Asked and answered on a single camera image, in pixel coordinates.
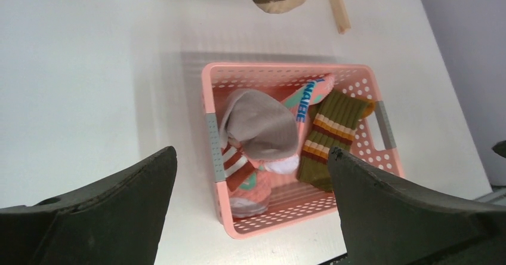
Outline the pink plastic basket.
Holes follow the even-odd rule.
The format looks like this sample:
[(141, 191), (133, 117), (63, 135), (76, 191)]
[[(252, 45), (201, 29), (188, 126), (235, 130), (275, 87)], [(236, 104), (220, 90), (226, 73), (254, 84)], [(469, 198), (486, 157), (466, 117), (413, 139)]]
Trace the pink plastic basket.
[(293, 106), (308, 82), (323, 78), (329, 78), (336, 90), (350, 97), (375, 103), (374, 115), (385, 148), (375, 147), (368, 120), (363, 118), (358, 122), (351, 153), (377, 168), (404, 176), (381, 92), (369, 67), (359, 64), (210, 63), (202, 71), (202, 100), (215, 175), (215, 207), (230, 237), (250, 238), (336, 210), (331, 192), (299, 182), (295, 174), (270, 173), (266, 211), (248, 218), (234, 217), (218, 132), (218, 117), (233, 91), (256, 89)]

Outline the wooden hanger stand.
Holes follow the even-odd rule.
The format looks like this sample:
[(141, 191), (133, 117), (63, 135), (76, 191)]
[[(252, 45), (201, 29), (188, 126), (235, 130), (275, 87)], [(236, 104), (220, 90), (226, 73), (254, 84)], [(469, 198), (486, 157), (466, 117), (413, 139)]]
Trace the wooden hanger stand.
[(351, 29), (350, 19), (345, 7), (344, 0), (329, 0), (339, 34), (344, 34)]

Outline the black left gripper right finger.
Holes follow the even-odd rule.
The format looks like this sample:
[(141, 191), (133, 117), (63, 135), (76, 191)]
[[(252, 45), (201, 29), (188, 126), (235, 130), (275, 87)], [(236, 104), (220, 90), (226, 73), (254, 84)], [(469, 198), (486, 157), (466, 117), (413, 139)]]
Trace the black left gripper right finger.
[(340, 147), (328, 170), (347, 249), (338, 264), (505, 263), (505, 206), (428, 189)]

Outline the grey ribbed sock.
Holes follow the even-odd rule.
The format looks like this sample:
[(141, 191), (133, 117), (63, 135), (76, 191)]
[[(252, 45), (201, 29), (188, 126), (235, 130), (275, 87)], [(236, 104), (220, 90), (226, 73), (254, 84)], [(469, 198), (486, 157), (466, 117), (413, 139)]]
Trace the grey ribbed sock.
[(299, 166), (294, 115), (259, 90), (242, 89), (229, 95), (220, 118), (219, 137), (231, 192), (258, 171), (291, 174)]

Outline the olive striped sock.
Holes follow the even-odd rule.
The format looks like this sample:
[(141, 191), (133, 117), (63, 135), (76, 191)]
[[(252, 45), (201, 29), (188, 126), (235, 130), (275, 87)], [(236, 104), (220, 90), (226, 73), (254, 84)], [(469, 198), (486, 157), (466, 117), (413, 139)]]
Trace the olive striped sock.
[(310, 108), (310, 126), (301, 150), (298, 181), (332, 192), (327, 161), (333, 147), (350, 151), (359, 121), (375, 109), (375, 102), (331, 91), (321, 103)]

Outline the pink patterned sock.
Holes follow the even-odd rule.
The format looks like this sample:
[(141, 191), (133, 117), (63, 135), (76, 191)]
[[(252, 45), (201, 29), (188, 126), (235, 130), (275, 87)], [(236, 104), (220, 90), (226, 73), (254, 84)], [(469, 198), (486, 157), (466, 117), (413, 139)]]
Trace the pink patterned sock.
[(229, 95), (219, 134), (234, 218), (267, 211), (271, 175), (292, 174), (298, 168), (309, 107), (321, 102), (334, 82), (332, 74), (310, 80), (283, 101), (254, 89)]

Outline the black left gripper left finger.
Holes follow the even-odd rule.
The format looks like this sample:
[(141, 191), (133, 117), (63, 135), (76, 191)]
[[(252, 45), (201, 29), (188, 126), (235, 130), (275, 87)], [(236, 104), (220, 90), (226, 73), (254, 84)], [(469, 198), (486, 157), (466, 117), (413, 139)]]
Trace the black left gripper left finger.
[(153, 264), (176, 173), (168, 146), (87, 186), (1, 209), (1, 263)]

